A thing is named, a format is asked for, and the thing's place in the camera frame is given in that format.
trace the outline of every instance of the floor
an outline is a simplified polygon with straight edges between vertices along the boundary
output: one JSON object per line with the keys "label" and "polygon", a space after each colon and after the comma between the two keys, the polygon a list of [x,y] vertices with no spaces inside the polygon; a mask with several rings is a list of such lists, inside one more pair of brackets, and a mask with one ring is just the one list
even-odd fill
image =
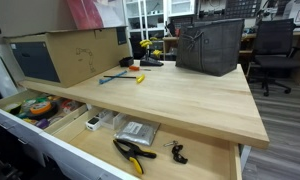
{"label": "floor", "polygon": [[264,97],[260,84],[250,84],[270,145],[252,148],[244,180],[300,180],[300,86],[283,83],[292,87],[291,94],[270,86],[270,96]]}

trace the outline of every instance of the clear plastic bag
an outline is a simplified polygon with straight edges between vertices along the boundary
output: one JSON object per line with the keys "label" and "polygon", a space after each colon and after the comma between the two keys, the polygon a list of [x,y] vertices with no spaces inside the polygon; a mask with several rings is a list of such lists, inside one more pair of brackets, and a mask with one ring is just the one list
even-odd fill
{"label": "clear plastic bag", "polygon": [[131,118],[114,135],[117,139],[127,140],[150,146],[160,123]]}

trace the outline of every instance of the red object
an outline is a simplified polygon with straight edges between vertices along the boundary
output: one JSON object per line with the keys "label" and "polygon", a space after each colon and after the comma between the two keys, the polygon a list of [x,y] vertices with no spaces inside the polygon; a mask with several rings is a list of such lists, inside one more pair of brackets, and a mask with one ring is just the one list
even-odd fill
{"label": "red object", "polygon": [[103,28],[102,18],[93,0],[67,0],[78,29]]}
{"label": "red object", "polygon": [[176,29],[175,33],[176,33],[176,37],[179,37],[179,35],[180,35],[180,29]]}
{"label": "red object", "polygon": [[139,70],[140,70],[140,67],[137,67],[137,66],[129,66],[129,69],[132,70],[132,71],[139,71]]}

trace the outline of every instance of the cardboard box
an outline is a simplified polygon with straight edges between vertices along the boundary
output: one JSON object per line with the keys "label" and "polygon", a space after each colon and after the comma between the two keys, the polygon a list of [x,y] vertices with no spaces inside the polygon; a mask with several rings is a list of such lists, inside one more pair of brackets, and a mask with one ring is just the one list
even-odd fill
{"label": "cardboard box", "polygon": [[2,36],[77,29],[65,0],[0,0]]}
{"label": "cardboard box", "polygon": [[130,56],[125,27],[8,38],[27,80],[69,87]]}

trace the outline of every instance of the black plastic clip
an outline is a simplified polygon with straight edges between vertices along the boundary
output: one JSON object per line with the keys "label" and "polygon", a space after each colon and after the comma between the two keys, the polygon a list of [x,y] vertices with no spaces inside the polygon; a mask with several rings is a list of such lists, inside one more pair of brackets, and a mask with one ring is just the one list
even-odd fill
{"label": "black plastic clip", "polygon": [[184,158],[183,156],[181,156],[179,154],[179,152],[182,150],[182,148],[183,148],[183,145],[175,145],[172,148],[173,159],[178,163],[187,164],[188,159]]}

